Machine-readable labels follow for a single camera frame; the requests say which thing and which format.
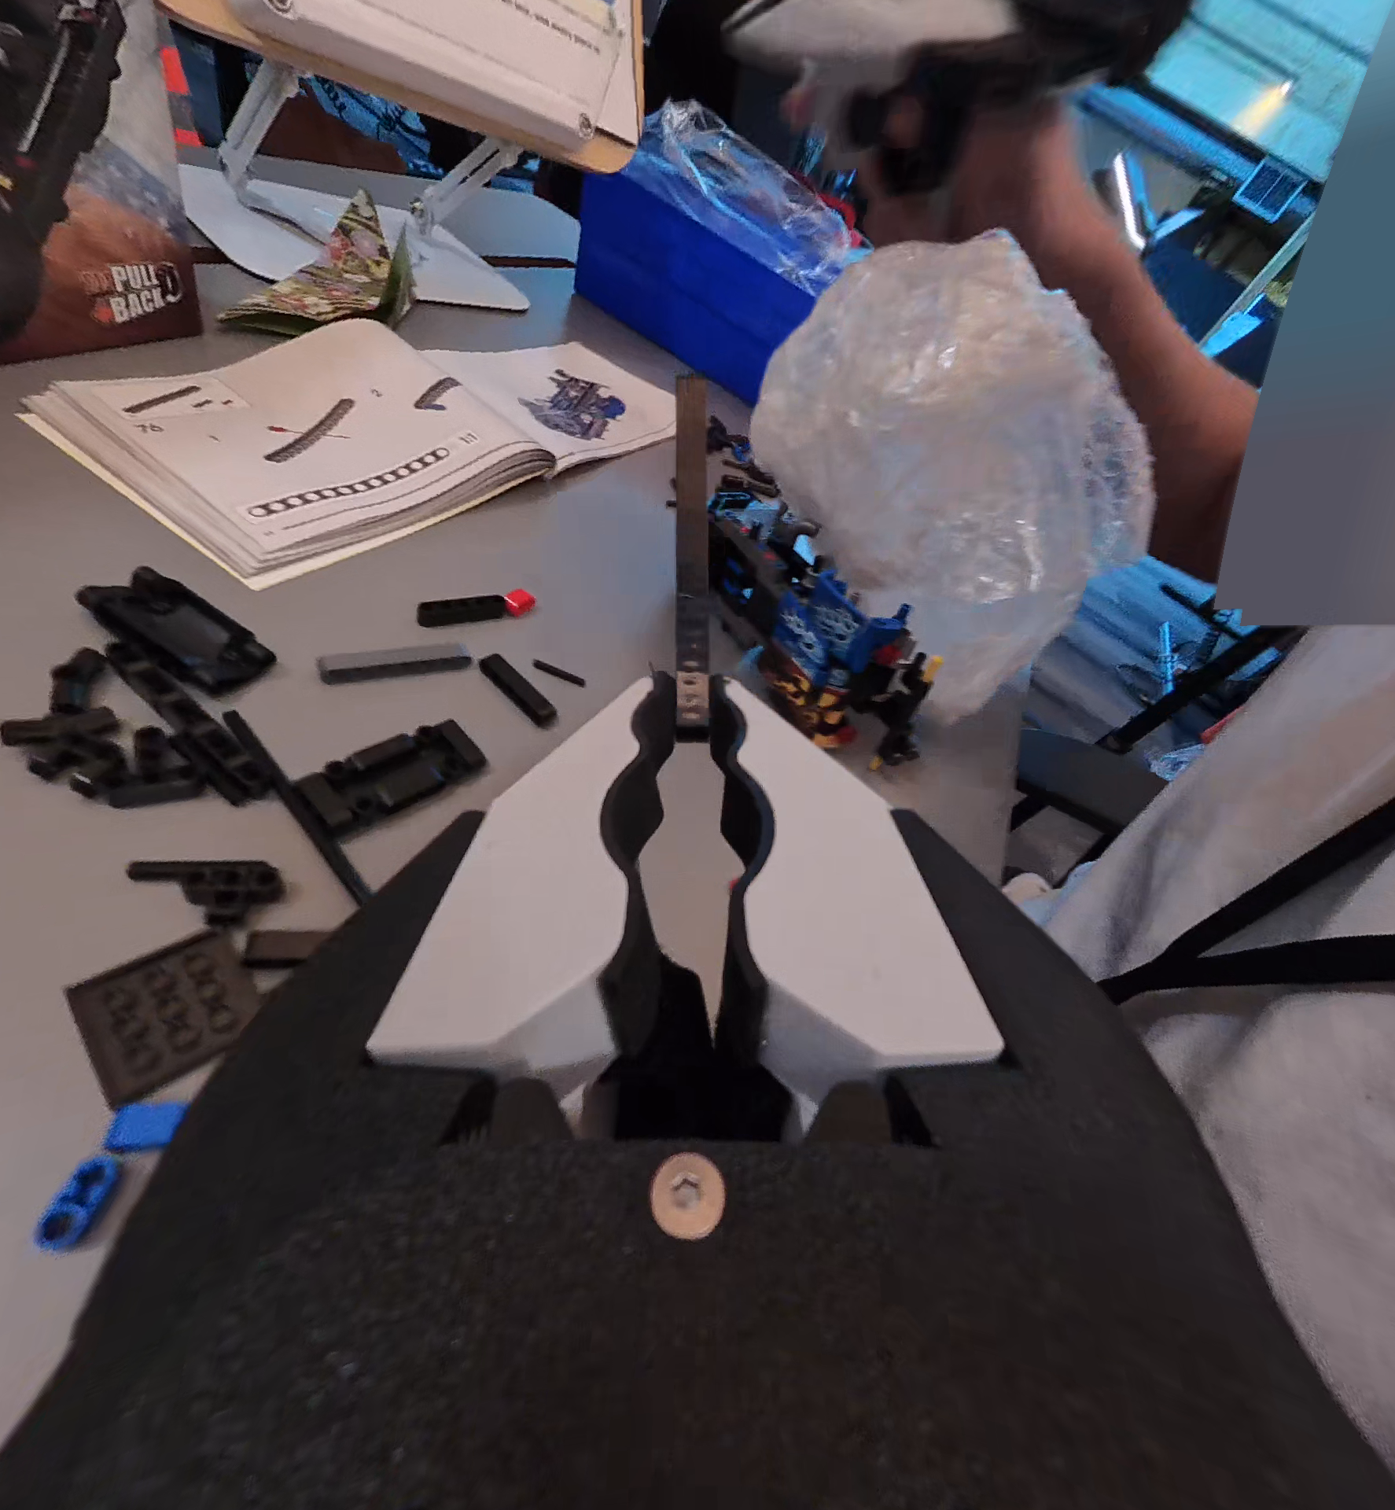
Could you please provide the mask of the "grey lego beam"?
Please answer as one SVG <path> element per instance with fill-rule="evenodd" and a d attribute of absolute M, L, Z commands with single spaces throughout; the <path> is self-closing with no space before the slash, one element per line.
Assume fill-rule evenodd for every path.
<path fill-rule="evenodd" d="M 318 679 L 326 685 L 374 684 L 432 674 L 457 672 L 474 663 L 461 643 L 425 643 L 392 650 L 337 651 L 314 659 Z"/>

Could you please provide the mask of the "long black lego beam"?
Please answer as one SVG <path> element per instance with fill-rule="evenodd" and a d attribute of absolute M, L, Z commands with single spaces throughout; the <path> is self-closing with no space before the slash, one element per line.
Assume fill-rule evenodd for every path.
<path fill-rule="evenodd" d="M 684 372 L 674 384 L 674 738 L 697 743 L 710 721 L 707 565 L 707 381 Z"/>

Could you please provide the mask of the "open lego instruction booklet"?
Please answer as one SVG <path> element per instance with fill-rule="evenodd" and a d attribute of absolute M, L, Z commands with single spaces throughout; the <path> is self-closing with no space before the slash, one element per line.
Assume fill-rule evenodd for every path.
<path fill-rule="evenodd" d="M 583 344 L 419 351 L 364 320 L 223 368 L 59 381 L 28 425 L 253 589 L 674 434 L 674 378 Z"/>

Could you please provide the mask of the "partly built blue lego vehicle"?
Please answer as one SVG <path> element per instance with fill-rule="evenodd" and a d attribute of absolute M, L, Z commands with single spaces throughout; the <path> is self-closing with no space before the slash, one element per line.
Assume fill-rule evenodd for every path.
<path fill-rule="evenodd" d="M 880 724 L 869 769 L 912 764 L 919 711 L 941 666 L 912 608 L 872 614 L 817 547 L 819 523 L 724 483 L 707 502 L 707 584 L 729 639 L 753 653 L 771 706 L 813 745 L 842 749 L 859 714 Z"/>

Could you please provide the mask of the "black ringed lego plate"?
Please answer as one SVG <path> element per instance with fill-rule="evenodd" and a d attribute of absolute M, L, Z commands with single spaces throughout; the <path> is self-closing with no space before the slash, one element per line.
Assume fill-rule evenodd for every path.
<path fill-rule="evenodd" d="M 229 934 L 204 931 L 67 986 L 104 1105 L 118 1110 L 229 1050 L 260 994 Z"/>

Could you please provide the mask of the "blue plastic storage box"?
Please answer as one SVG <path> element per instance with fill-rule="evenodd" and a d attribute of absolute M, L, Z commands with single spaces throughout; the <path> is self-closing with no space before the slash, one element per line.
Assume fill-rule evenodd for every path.
<path fill-rule="evenodd" d="M 740 402 L 755 404 L 768 362 L 822 291 L 805 293 L 768 272 L 625 171 L 581 180 L 575 291 Z"/>

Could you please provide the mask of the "pile of black lego connectors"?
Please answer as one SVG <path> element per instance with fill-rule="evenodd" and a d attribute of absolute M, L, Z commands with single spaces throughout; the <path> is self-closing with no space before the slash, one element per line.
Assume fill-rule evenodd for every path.
<path fill-rule="evenodd" d="M 130 645 L 81 647 L 49 672 L 46 709 L 0 722 L 0 745 L 41 782 L 117 811 L 213 795 L 234 807 L 274 799 L 347 897 L 371 888 L 310 798 L 236 712 L 216 717 Z"/>

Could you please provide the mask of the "lego set cardboard box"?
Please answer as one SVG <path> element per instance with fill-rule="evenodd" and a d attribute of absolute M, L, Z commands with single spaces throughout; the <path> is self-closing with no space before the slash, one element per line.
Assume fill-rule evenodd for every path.
<path fill-rule="evenodd" d="M 0 365 L 202 330 L 197 142 L 152 3 L 0 2 Z"/>

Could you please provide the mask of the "folded colourful leaflet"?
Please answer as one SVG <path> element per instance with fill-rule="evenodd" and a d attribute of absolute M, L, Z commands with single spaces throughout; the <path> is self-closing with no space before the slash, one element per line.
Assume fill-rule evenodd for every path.
<path fill-rule="evenodd" d="M 359 188 L 332 224 L 314 261 L 220 312 L 218 323 L 277 336 L 353 319 L 395 330 L 411 310 L 412 298 L 404 232 L 388 243 L 372 196 Z"/>

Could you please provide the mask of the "blue lego tile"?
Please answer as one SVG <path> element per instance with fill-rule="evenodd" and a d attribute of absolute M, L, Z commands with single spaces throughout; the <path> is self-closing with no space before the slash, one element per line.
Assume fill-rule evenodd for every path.
<path fill-rule="evenodd" d="M 102 1137 L 109 1156 L 133 1156 L 165 1150 L 186 1115 L 189 1103 L 151 1102 L 117 1108 Z"/>

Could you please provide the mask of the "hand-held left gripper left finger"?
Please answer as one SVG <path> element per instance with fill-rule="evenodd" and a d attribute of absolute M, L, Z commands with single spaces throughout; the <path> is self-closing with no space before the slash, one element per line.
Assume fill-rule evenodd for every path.
<path fill-rule="evenodd" d="M 662 949 L 641 857 L 663 820 L 674 682 L 646 676 L 486 809 L 366 1044 L 388 1069 L 531 1079 L 711 1063 L 700 979 Z"/>

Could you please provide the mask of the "black lego angled connector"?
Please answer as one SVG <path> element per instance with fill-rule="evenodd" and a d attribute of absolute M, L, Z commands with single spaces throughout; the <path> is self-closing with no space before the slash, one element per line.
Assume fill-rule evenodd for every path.
<path fill-rule="evenodd" d="M 242 926 L 287 891 L 277 868 L 261 860 L 134 860 L 125 875 L 134 883 L 175 885 L 212 930 Z"/>

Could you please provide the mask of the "white metal book stand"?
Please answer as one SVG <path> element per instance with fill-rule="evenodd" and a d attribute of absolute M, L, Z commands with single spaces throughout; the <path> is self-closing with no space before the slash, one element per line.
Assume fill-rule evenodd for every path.
<path fill-rule="evenodd" d="M 290 66 L 261 61 L 216 150 L 216 167 L 178 167 L 191 227 L 228 261 L 271 285 L 319 256 L 350 201 L 253 175 L 257 148 L 306 82 Z M 416 298 L 451 307 L 527 310 L 527 298 L 448 228 L 449 217 L 517 159 L 514 143 L 485 138 L 441 180 L 429 182 L 404 211 L 376 204 L 388 243 L 404 232 Z"/>

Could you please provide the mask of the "black lego panel piece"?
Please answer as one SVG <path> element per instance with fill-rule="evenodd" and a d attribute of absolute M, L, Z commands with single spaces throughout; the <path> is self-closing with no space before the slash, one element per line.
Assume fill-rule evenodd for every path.
<path fill-rule="evenodd" d="M 73 600 L 114 640 L 210 696 L 234 695 L 277 664 L 253 632 L 149 566 L 125 584 L 86 584 Z"/>

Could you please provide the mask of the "black beam with red pin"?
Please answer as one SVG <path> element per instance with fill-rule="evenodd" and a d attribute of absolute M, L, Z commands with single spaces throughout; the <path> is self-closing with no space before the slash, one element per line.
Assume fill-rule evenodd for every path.
<path fill-rule="evenodd" d="M 422 600 L 416 605 L 414 622 L 419 629 L 451 629 L 520 619 L 536 608 L 536 597 L 517 589 L 507 593 L 464 595 Z"/>

